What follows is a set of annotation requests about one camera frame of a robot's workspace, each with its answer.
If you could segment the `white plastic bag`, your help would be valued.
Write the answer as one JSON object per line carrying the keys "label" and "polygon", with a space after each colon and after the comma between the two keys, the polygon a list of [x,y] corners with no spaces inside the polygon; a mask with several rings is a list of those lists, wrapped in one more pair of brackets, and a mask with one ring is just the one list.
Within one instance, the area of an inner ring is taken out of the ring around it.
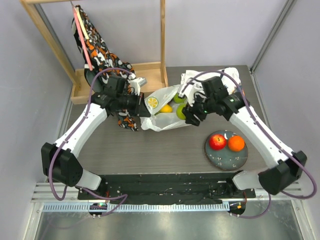
{"label": "white plastic bag", "polygon": [[175,102],[174,100],[179,88],[179,85],[160,88],[145,98],[150,117],[140,118],[143,130],[161,132],[188,126],[185,120],[178,116],[178,110],[187,101],[182,99]]}

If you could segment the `fake red apple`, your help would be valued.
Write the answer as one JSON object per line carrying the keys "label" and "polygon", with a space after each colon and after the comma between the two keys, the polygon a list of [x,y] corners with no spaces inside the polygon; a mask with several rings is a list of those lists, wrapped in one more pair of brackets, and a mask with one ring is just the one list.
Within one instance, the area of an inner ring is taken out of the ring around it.
{"label": "fake red apple", "polygon": [[227,140],[221,134],[213,134],[209,138],[208,144],[214,151],[220,151],[227,145]]}

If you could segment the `fake orange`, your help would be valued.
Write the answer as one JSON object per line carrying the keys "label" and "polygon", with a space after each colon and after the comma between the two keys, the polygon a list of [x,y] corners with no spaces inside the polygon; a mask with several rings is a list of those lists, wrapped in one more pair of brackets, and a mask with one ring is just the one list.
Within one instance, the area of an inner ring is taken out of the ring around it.
{"label": "fake orange", "polygon": [[228,139],[228,148],[233,152],[240,152],[245,147],[244,139],[239,135],[234,135]]}

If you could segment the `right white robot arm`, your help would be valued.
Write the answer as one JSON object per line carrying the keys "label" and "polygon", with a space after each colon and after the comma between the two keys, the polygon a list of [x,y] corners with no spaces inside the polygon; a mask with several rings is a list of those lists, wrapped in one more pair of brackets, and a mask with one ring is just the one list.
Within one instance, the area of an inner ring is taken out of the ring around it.
{"label": "right white robot arm", "polygon": [[186,123],[198,126],[208,114],[223,116],[248,138],[265,161],[265,170],[242,171],[232,177],[225,186],[230,197],[236,198],[249,188],[262,188],[275,196],[301,177],[306,154],[288,147],[264,124],[245,98],[238,79],[223,74],[189,78],[181,82],[178,95],[187,99],[182,110]]}

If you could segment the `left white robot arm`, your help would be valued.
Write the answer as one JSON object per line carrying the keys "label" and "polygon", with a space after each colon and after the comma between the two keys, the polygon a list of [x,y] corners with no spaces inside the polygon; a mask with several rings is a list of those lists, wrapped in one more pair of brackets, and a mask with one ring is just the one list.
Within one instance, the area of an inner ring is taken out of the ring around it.
{"label": "left white robot arm", "polygon": [[47,177],[69,187],[89,189],[93,198],[100,200],[107,192],[102,178],[83,169],[78,156],[95,129],[110,114],[126,110],[130,116],[150,117],[141,86],[146,79],[126,80],[111,76],[102,91],[94,93],[69,130],[54,143],[46,142],[41,148],[42,169]]}

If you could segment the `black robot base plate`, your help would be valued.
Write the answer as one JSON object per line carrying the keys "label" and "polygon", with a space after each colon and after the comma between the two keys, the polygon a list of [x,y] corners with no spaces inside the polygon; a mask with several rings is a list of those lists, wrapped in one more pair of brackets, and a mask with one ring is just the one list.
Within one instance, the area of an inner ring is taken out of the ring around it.
{"label": "black robot base plate", "polygon": [[102,175],[102,189],[95,194],[114,198],[123,194],[133,205],[204,205],[221,199],[253,199],[254,189],[238,190],[234,173],[170,173]]}

